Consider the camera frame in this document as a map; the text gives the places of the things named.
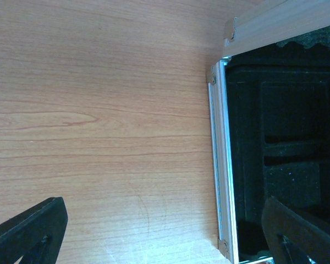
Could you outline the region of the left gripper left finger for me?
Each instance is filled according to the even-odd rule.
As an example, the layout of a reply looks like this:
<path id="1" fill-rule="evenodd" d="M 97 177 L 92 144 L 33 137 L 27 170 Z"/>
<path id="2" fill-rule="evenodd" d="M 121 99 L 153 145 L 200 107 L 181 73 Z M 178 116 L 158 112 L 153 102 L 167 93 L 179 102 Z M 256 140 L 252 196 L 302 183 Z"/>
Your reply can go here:
<path id="1" fill-rule="evenodd" d="M 0 224 L 0 263 L 56 263 L 68 214 L 50 197 Z"/>

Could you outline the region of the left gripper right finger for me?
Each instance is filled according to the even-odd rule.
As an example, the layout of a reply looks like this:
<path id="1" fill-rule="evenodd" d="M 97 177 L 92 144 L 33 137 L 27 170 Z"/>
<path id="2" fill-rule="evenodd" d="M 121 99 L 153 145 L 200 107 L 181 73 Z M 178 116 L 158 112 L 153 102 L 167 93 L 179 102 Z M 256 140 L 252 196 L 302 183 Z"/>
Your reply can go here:
<path id="1" fill-rule="evenodd" d="M 330 263 L 330 214 L 310 214 L 270 197 L 261 221 L 274 263 Z"/>

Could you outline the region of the aluminium poker case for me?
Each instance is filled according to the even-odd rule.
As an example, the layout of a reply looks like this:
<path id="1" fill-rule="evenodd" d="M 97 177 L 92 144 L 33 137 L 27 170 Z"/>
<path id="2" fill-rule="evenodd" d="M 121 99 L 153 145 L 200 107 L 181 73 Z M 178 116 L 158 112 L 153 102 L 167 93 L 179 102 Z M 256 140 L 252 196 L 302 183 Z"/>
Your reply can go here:
<path id="1" fill-rule="evenodd" d="M 267 199 L 330 215 L 330 1 L 263 1 L 229 19 L 206 82 L 218 249 L 274 263 Z"/>

